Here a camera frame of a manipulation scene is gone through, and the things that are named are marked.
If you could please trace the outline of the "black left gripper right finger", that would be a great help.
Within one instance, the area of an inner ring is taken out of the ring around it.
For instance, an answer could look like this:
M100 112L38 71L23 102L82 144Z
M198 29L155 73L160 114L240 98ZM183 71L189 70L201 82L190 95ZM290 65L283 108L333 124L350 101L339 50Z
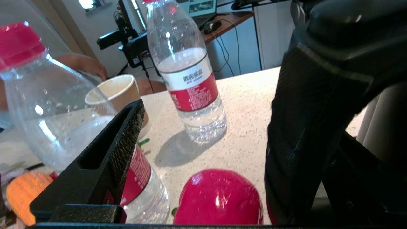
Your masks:
M345 225L405 225L406 177L344 132L322 183L335 219Z

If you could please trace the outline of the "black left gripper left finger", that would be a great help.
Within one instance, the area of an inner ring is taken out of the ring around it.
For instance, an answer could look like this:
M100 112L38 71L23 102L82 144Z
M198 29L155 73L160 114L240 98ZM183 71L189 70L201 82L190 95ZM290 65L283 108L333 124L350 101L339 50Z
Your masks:
M126 105L30 204L36 223L125 223L120 201L143 117L142 100Z

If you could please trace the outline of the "person bare hand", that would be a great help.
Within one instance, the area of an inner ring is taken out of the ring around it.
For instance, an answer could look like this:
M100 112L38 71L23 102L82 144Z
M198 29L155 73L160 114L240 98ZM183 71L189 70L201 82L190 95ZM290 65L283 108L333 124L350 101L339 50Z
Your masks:
M77 53L65 53L55 58L65 66L100 77L103 81L108 79L106 68L96 59Z

